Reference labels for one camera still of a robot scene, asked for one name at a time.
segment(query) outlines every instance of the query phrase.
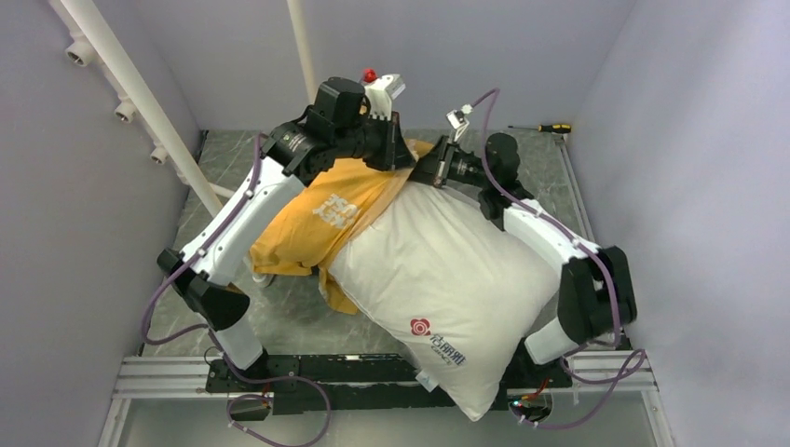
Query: red logo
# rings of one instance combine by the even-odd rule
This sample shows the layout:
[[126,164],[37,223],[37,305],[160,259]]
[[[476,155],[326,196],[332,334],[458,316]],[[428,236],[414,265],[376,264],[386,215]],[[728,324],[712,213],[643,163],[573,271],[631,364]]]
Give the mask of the red logo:
[[430,335],[430,323],[424,319],[412,320],[412,334],[414,335]]

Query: white cover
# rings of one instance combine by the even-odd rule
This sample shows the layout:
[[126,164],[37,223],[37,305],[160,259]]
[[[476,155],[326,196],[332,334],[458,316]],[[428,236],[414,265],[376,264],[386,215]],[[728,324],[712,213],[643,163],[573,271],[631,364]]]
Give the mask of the white cover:
[[418,183],[348,242],[330,273],[472,421],[488,411],[519,340],[559,288],[554,271],[476,202]]

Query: red button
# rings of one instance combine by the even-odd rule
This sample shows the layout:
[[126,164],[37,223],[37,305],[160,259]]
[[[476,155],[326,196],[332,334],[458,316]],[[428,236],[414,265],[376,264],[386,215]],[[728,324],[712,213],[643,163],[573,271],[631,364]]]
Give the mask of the red button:
[[362,80],[365,82],[373,82],[378,79],[378,75],[372,68],[366,68],[362,71]]

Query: light purple wall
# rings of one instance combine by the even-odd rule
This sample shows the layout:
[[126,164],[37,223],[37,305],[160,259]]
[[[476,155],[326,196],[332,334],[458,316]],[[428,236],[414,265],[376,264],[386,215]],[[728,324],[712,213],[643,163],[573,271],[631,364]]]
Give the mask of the light purple wall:
[[406,127],[446,127],[448,111],[500,87],[491,123],[504,127],[573,118],[634,0],[303,3],[318,79],[402,74]]
[[790,445],[790,4],[639,1],[576,122],[678,445]]
[[271,129],[307,105],[284,0],[133,0],[201,129]]
[[[196,147],[135,12],[96,3]],[[114,118],[97,67],[66,60],[68,32],[46,1],[0,2],[0,43],[0,444],[96,445],[186,191],[148,158],[147,134]]]
[[[135,0],[204,129],[267,129],[306,93],[286,2]],[[634,0],[304,0],[317,81],[402,73],[408,127],[503,89],[494,125],[579,110]]]

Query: metal frame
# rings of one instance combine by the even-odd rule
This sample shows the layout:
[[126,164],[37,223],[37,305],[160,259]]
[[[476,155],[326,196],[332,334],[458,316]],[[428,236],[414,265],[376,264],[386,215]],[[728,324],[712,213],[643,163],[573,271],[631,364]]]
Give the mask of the metal frame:
[[[614,377],[622,362],[633,351],[588,351],[581,352],[569,360],[575,373],[589,379]],[[346,356],[353,359],[357,356]],[[112,403],[104,423],[99,447],[119,447],[118,443],[126,423],[126,416],[133,400],[228,400],[242,393],[211,394],[205,389],[209,378],[209,365],[202,357],[127,357],[121,363]],[[418,382],[402,383],[403,386],[418,386]],[[576,380],[571,387],[550,387],[552,393],[574,395],[578,403],[581,393],[601,393],[607,385],[585,385]],[[530,388],[510,388],[508,396],[521,396],[535,392]],[[649,360],[635,374],[623,379],[615,388],[616,393],[639,392],[645,403],[647,417],[659,447],[674,447],[674,440],[661,405]]]

